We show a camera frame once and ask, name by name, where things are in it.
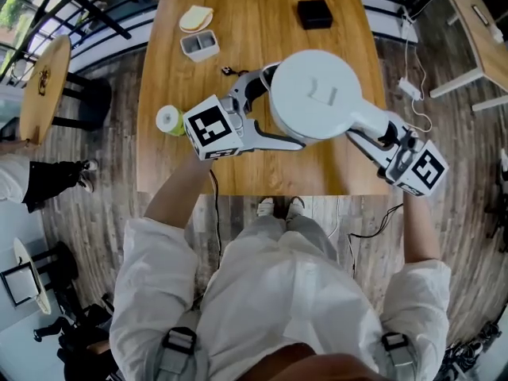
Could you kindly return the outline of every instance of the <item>tape roll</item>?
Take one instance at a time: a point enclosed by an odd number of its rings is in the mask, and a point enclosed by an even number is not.
[[[182,112],[174,106],[162,107],[157,113],[156,124],[160,131],[172,136],[182,136],[185,133]]]

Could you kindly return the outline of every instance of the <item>buckle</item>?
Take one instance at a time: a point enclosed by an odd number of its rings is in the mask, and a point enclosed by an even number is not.
[[[381,342],[387,352],[395,350],[396,348],[406,347],[410,344],[405,334],[394,332],[384,334],[383,337],[381,337]]]
[[[182,352],[191,356],[194,354],[194,347],[196,345],[196,333],[187,327],[174,327],[167,332],[162,345],[165,348],[170,348],[177,352]]]

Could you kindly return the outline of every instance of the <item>black pants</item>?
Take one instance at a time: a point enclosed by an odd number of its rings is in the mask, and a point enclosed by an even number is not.
[[[32,211],[37,203],[53,198],[79,181],[83,170],[81,162],[30,162],[29,189],[23,203]]]

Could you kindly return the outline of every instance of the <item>small white box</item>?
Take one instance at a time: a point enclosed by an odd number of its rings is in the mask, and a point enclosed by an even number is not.
[[[183,115],[183,127],[200,160],[234,156],[244,146],[215,94]]]
[[[182,38],[180,46],[183,53],[194,62],[201,62],[221,51],[217,38],[211,29]]]

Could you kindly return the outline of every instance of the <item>white shirt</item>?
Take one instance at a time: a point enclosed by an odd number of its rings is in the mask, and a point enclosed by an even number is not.
[[[191,307],[198,259],[183,230],[146,218],[127,223],[124,254],[110,342],[130,381],[142,379],[146,352]],[[440,261],[406,264],[392,277],[379,318],[355,281],[301,234],[233,241],[210,280],[196,331],[210,379],[233,381],[294,343],[317,354],[352,354],[378,371],[381,336],[393,331],[411,340],[418,379],[431,380],[445,353],[449,281]]]
[[[22,203],[29,188],[30,160],[26,156],[0,156],[0,200]]]

